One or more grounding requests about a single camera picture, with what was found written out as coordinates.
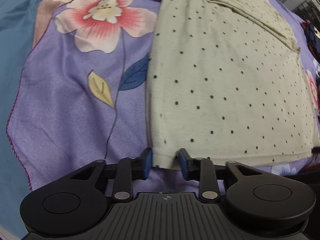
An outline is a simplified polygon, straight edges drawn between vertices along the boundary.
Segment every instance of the purple bedsheet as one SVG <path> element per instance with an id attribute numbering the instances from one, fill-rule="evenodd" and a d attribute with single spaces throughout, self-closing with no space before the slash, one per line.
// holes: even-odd
<path id="1" fill-rule="evenodd" d="M 97 8 L 104 4 L 98 3 L 100 0 L 86 0 L 91 3 L 80 8 L 82 1 L 74 0 L 56 10 L 21 74 L 7 131 L 14 152 L 27 171 L 31 190 L 96 159 L 104 159 L 106 153 L 107 163 L 116 163 L 121 158 L 139 155 L 147 147 L 144 81 L 153 33 L 146 28 L 135 32 L 134 26 L 128 25 L 134 16 L 128 16 L 119 22 L 123 29 L 114 44 L 94 44 L 97 49 L 92 49 L 92 44 L 83 44 L 81 37 L 77 40 L 76 36 L 83 35 L 79 30 L 84 25 L 80 24 L 86 19 L 91 19 L 90 27 L 94 28 L 97 23 L 94 20 L 100 21 L 101 17 Z M 111 7 L 116 5 L 114 0 L 110 2 Z M 117 2 L 123 5 L 123 16 L 130 11 L 124 5 L 154 13 L 160 6 L 160 0 L 133 0 L 130 5 L 126 0 Z M 314 58 L 300 27 L 302 20 L 277 0 L 270 3 L 292 26 L 301 46 L 302 63 L 315 76 Z M 73 24 L 65 21 L 64 11 L 68 9 L 78 10 L 69 16 L 70 21 L 75 21 Z M 114 15 L 119 14 L 117 9 L 113 15 L 107 15 L 108 24 L 114 24 Z M 105 81 L 99 84 L 102 90 L 109 89 L 106 96 L 99 97 L 90 90 L 88 78 L 92 70 Z M 260 168 L 288 175 L 316 162 L 316 158 L 309 158 Z M 223 194 L 222 182 L 219 183 Z M 197 192 L 197 185 L 184 181 L 180 171 L 153 168 L 147 181 L 134 182 L 134 191 Z"/>

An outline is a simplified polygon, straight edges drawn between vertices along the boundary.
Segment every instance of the wrinkled fabric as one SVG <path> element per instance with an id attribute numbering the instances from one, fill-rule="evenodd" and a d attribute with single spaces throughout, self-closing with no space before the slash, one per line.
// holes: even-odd
<path id="1" fill-rule="evenodd" d="M 0 0 L 0 232 L 22 238 L 27 230 L 19 206 L 29 193 L 28 181 L 5 133 L 23 63 L 31 50 L 41 0 Z"/>
<path id="2" fill-rule="evenodd" d="M 311 157 L 320 145 L 289 24 L 266 0 L 247 1 L 162 1 L 147 86 L 155 165 L 174 168 L 182 147 L 218 165 L 262 166 Z"/>
<path id="3" fill-rule="evenodd" d="M 159 5 L 160 0 L 133 0 L 130 7 L 157 13 Z M 8 125 L 33 190 L 106 154 L 107 163 L 117 163 L 147 147 L 145 82 L 132 89 L 119 85 L 138 62 L 146 58 L 148 63 L 153 34 L 134 38 L 122 29 L 113 52 L 82 53 L 74 32 L 62 34 L 54 23 L 66 10 L 68 5 L 63 5 L 54 12 L 28 56 Z M 135 69 L 136 81 L 139 70 Z M 114 105 L 102 102 L 89 88 L 92 71 L 105 80 L 102 90 L 109 89 Z"/>
<path id="4" fill-rule="evenodd" d="M 54 11 L 65 2 L 60 0 L 43 0 L 37 10 L 35 35 L 32 47 L 34 47 L 44 34 Z"/>

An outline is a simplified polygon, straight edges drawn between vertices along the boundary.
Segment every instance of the flower stem print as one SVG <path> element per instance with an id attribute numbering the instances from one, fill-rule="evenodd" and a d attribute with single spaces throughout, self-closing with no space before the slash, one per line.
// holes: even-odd
<path id="1" fill-rule="evenodd" d="M 133 0 L 73 0 L 54 18 L 57 31 L 75 32 L 76 47 L 81 52 L 115 50 L 121 28 L 134 38 L 153 32 L 156 14 L 133 8 Z"/>
<path id="2" fill-rule="evenodd" d="M 124 44 L 124 35 L 123 33 L 121 34 L 121 39 L 122 39 L 122 47 L 123 47 L 123 60 L 122 60 L 122 70 L 121 70 L 121 77 L 124 75 L 124 69 L 125 69 L 125 44 Z M 109 141 L 110 141 L 110 138 L 111 138 L 111 134 L 113 132 L 113 129 L 116 125 L 116 121 L 117 121 L 117 118 L 118 118 L 118 111 L 117 111 L 117 102 L 118 102 L 118 96 L 119 96 L 119 91 L 120 91 L 120 86 L 121 86 L 121 82 L 119 82 L 119 86 L 118 86 L 118 89 L 117 89 L 117 94 L 116 94 L 116 99 L 115 99 L 115 111 L 116 111 L 116 116 L 115 116 L 115 120 L 112 124 L 112 127 L 111 127 L 111 130 L 110 130 L 110 133 L 109 133 L 109 136 L 108 136 L 108 139 L 107 139 L 107 143 L 106 143 L 106 155 L 104 156 L 104 158 L 107 157 L 107 154 L 108 154 L 108 144 L 109 144 Z"/>

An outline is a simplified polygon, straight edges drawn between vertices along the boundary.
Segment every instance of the circular pad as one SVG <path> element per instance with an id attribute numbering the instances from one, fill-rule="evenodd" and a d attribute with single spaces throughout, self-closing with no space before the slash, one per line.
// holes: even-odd
<path id="1" fill-rule="evenodd" d="M 278 230 L 306 220 L 316 203 L 313 190 L 301 182 L 262 174 L 239 176 L 226 192 L 228 215 L 241 226 Z"/>
<path id="2" fill-rule="evenodd" d="M 47 197 L 42 206 L 52 214 L 66 214 L 80 205 L 80 198 L 72 193 L 57 193 Z"/>
<path id="3" fill-rule="evenodd" d="M 253 193 L 256 197 L 266 201 L 283 201 L 292 195 L 290 189 L 280 185 L 259 186 Z"/>

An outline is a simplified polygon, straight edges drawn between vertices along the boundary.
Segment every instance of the yellow leaf print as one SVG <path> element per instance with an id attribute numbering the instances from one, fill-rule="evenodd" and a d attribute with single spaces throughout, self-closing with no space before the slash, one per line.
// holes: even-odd
<path id="1" fill-rule="evenodd" d="M 115 107 L 108 83 L 93 70 L 88 75 L 88 86 L 91 93 L 103 103 Z"/>

